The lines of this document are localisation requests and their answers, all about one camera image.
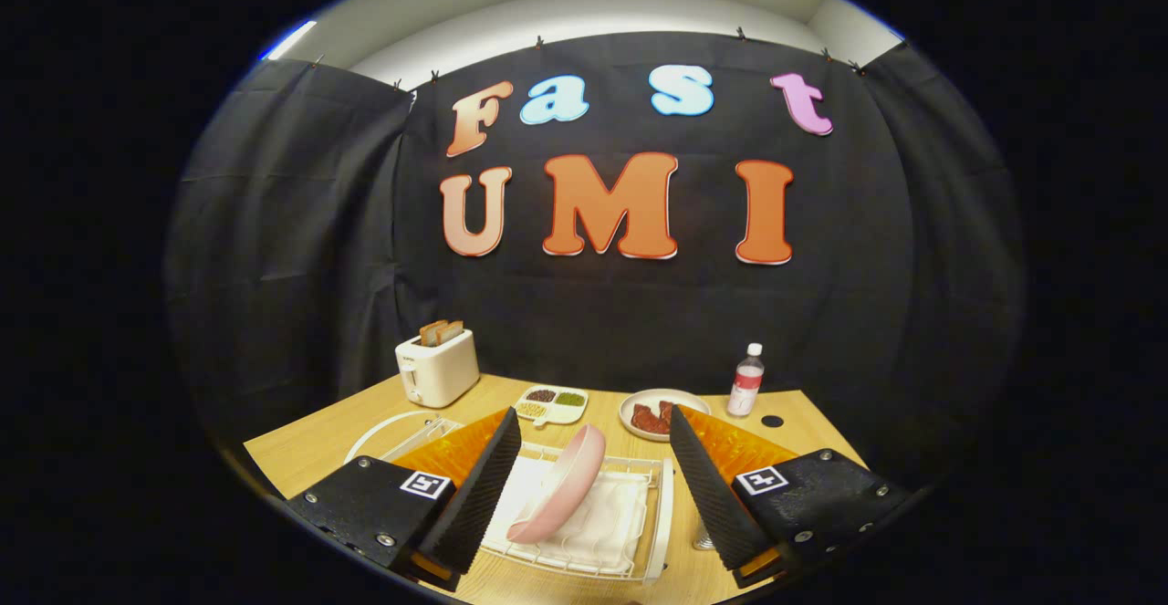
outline orange letter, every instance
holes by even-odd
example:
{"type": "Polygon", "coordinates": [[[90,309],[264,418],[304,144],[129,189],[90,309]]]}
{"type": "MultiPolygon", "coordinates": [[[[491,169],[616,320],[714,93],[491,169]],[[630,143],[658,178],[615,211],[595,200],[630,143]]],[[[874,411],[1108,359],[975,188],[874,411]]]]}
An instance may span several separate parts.
{"type": "Polygon", "coordinates": [[[471,148],[479,148],[487,140],[487,134],[479,131],[479,123],[491,126],[499,119],[498,98],[510,97],[514,86],[509,82],[500,82],[498,85],[487,86],[481,92],[472,93],[467,98],[460,98],[451,110],[454,110],[454,141],[446,148],[446,157],[460,155],[470,152],[471,148]]]}
{"type": "Polygon", "coordinates": [[[735,248],[738,260],[783,265],[791,260],[791,244],[783,238],[783,196],[793,173],[763,160],[739,161],[734,169],[746,181],[746,237],[735,248]]]}
{"type": "Polygon", "coordinates": [[[612,193],[600,181],[588,157],[555,157],[543,167],[555,181],[551,236],[543,251],[576,256],[584,239],[576,235],[576,214],[596,252],[605,252],[628,215],[625,237],[617,243],[628,258],[673,258],[677,243],[669,236],[669,176],[677,159],[668,153],[637,153],[617,178],[612,193]]]}
{"type": "Polygon", "coordinates": [[[480,173],[479,183],[487,190],[486,222],[480,234],[466,230],[466,190],[471,176],[451,176],[442,181],[442,225],[446,244],[463,256],[487,256],[495,251],[503,236],[503,185],[510,181],[509,167],[495,167],[480,173]]]}

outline light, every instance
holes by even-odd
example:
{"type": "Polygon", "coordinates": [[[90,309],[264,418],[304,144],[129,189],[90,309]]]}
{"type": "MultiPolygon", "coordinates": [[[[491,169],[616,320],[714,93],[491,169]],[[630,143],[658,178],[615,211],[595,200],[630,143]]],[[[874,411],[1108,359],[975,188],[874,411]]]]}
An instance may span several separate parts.
{"type": "Polygon", "coordinates": [[[287,39],[280,41],[280,43],[277,44],[276,48],[272,48],[271,51],[267,51],[267,55],[260,57],[260,60],[266,60],[266,61],[279,60],[279,56],[283,56],[284,53],[287,53],[287,49],[292,48],[292,44],[296,44],[297,41],[300,41],[301,36],[305,36],[305,34],[312,30],[313,26],[317,26],[317,22],[314,22],[314,20],[308,20],[308,22],[305,22],[304,26],[296,28],[296,32],[293,32],[292,35],[287,35],[287,39]]]}

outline letter m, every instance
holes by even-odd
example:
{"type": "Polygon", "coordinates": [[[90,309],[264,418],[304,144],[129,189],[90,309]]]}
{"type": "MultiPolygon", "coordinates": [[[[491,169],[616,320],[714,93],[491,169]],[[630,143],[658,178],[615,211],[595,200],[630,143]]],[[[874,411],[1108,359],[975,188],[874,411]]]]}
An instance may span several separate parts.
{"type": "Polygon", "coordinates": [[[543,251],[551,256],[576,256],[584,239],[576,235],[577,215],[588,231],[592,249],[605,252],[620,221],[628,215],[625,237],[617,250],[628,258],[667,259],[677,255],[669,236],[669,178],[677,159],[668,153],[637,153],[628,159],[612,190],[604,186],[588,157],[555,157],[544,172],[555,181],[551,235],[543,251]]]}

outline wall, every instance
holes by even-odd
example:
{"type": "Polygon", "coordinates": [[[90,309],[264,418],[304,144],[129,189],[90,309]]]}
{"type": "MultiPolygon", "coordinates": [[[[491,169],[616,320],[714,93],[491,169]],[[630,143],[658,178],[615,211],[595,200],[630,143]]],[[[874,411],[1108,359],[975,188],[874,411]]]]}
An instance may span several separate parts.
{"type": "Polygon", "coordinates": [[[807,23],[839,61],[863,65],[901,43],[884,23],[846,0],[825,0],[807,23]]]}
{"type": "Polygon", "coordinates": [[[501,53],[576,36],[617,32],[736,34],[818,53],[823,41],[797,20],[721,0],[520,0],[471,12],[426,28],[360,61],[350,71],[381,82],[401,78],[404,90],[501,53]]]}

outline blue letter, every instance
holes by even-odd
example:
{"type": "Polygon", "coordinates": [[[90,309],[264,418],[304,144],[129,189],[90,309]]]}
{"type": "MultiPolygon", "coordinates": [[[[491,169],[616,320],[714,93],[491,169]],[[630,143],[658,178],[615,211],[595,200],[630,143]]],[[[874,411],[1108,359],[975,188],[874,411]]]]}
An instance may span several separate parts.
{"type": "Polygon", "coordinates": [[[584,78],[579,76],[557,76],[540,82],[531,86],[527,93],[531,98],[521,111],[519,118],[523,123],[537,124],[556,121],[572,121],[579,119],[588,112],[588,103],[584,103],[584,78]]]}
{"type": "Polygon", "coordinates": [[[714,77],[700,65],[665,64],[649,74],[658,92],[649,99],[661,114],[705,114],[714,106],[714,77]]]}

